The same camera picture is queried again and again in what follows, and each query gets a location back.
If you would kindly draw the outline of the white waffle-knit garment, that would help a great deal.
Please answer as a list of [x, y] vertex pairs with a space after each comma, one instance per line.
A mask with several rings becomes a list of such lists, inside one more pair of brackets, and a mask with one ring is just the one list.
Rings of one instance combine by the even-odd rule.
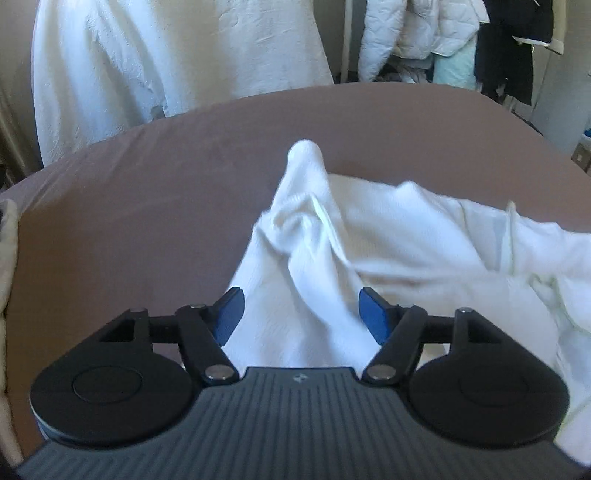
[[558, 445], [590, 460], [590, 237], [505, 209], [331, 174], [301, 140], [232, 284], [245, 313], [225, 345], [239, 369], [362, 369], [377, 343], [360, 290], [449, 316], [469, 307], [557, 372], [570, 392]]

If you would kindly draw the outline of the light teal folded cloth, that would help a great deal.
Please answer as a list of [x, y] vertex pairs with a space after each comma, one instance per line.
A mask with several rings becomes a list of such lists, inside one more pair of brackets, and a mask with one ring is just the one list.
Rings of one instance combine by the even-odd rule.
[[462, 48], [450, 57], [436, 56], [433, 82], [471, 91], [478, 89], [475, 76], [475, 56], [477, 37], [471, 38]]

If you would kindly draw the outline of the white hanging bedspread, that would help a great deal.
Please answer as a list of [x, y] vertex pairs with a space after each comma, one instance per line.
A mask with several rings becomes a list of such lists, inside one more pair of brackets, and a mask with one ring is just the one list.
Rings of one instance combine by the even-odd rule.
[[308, 1], [42, 1], [32, 39], [44, 164], [154, 120], [332, 83]]

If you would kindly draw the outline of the black hanging garment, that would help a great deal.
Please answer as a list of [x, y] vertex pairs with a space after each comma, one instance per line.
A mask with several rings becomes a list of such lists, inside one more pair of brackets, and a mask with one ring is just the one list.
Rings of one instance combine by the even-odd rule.
[[551, 43], [551, 1], [486, 0], [489, 22], [478, 32], [475, 76], [482, 93], [497, 101], [498, 91], [529, 105], [534, 84], [533, 47]]

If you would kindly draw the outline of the white quilted jacket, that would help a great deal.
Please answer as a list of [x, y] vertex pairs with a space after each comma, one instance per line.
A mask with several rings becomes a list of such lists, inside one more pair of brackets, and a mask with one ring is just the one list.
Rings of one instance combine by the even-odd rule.
[[373, 81], [397, 56], [425, 60], [451, 57], [490, 21], [483, 1], [369, 1], [359, 53], [358, 76]]

